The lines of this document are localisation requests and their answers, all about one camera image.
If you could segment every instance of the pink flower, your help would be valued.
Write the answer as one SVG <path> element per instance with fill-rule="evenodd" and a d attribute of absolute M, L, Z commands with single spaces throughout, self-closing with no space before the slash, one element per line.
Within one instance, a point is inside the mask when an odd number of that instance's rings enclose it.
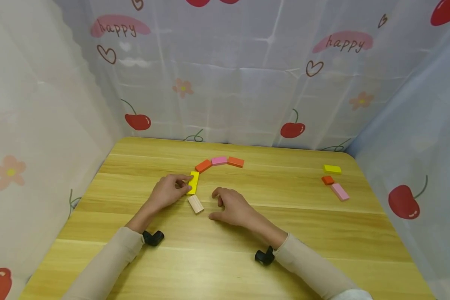
<path fill-rule="evenodd" d="M 24 185 L 25 180 L 20 175 L 27 168 L 23 161 L 17 161 L 13 155 L 3 158 L 3 167 L 0 165 L 0 190 L 6 189 L 12 181 L 18 185 Z"/>
<path fill-rule="evenodd" d="M 185 98 L 185 93 L 192 95 L 193 91 L 192 91 L 192 84 L 190 83 L 190 81 L 184 81 L 182 82 L 182 80 L 180 78 L 177 78 L 177 85 L 172 86 L 172 89 L 175 91 L 175 93 L 180 93 L 180 98 Z"/>
<path fill-rule="evenodd" d="M 350 99 L 348 103 L 353 105 L 352 110 L 358 110 L 359 107 L 368 107 L 373 98 L 374 95 L 367 95 L 366 92 L 361 92 L 360 94 L 358 94 L 357 98 Z"/>

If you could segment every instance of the block arrangement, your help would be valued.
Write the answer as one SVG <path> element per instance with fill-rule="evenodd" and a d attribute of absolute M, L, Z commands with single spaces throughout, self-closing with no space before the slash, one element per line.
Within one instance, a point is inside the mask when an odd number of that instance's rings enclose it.
<path fill-rule="evenodd" d="M 333 173 L 333 174 L 341 174 L 342 169 L 336 165 L 323 165 L 323 171 L 325 173 Z M 340 201 L 346 201 L 350 199 L 350 196 L 345 192 L 344 188 L 338 184 L 335 183 L 335 180 L 331 176 L 323 176 L 322 181 L 325 185 L 329 185 L 330 189 L 335 193 L 335 195 L 338 197 Z"/>
<path fill-rule="evenodd" d="M 201 173 L 204 173 L 212 166 L 229 164 L 234 165 L 235 167 L 242 168 L 244 163 L 245 161 L 243 159 L 235 157 L 229 157 L 228 159 L 226 157 L 215 157 L 212 159 L 206 159 L 195 166 L 195 171 L 190 172 L 190 175 L 193 176 L 193 179 L 188 182 L 188 185 L 192 188 L 187 193 L 187 195 L 191 196 L 188 197 L 188 203 L 190 203 L 190 205 L 192 206 L 195 214 L 198 214 L 199 212 L 202 212 L 204 210 L 202 204 L 200 203 L 200 200 L 198 200 L 197 196 L 195 195 L 197 193 L 199 175 Z"/>

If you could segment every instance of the fabric backdrop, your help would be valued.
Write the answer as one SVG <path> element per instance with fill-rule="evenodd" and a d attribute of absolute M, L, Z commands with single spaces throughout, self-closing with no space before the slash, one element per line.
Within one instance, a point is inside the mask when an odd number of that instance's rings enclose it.
<path fill-rule="evenodd" d="M 437 299 L 450 300 L 450 40 L 431 61 L 347 151 Z"/>
<path fill-rule="evenodd" d="M 438 2 L 0 1 L 7 299 L 123 136 L 343 151 L 450 43 Z"/>

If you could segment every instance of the sleeve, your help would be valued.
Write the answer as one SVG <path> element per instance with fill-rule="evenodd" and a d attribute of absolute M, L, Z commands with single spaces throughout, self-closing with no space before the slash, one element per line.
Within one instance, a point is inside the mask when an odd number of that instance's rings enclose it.
<path fill-rule="evenodd" d="M 121 227 L 78 275 L 62 300 L 106 299 L 120 273 L 137 256 L 144 243 L 141 234 Z"/>
<path fill-rule="evenodd" d="M 325 300 L 371 300 L 372 297 L 296 237 L 288 234 L 273 252 L 276 261 L 297 274 Z"/>

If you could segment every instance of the red-orange block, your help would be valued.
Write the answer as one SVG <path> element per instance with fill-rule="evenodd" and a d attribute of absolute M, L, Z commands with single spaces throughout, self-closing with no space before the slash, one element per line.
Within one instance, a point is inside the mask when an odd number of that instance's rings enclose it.
<path fill-rule="evenodd" d="M 227 164 L 234 165 L 235 167 L 239 167 L 239 168 L 242 168 L 244 163 L 245 163 L 245 161 L 243 159 L 235 158 L 235 157 L 229 157 L 228 161 L 227 161 Z"/>
<path fill-rule="evenodd" d="M 322 181 L 323 181 L 323 183 L 325 183 L 325 185 L 331 185 L 331 184 L 335 183 L 335 180 L 333 180 L 333 178 L 331 176 L 323 176 Z"/>
<path fill-rule="evenodd" d="M 208 168 L 212 166 L 212 162 L 209 159 L 202 161 L 200 164 L 196 165 L 195 169 L 199 173 L 205 172 Z"/>

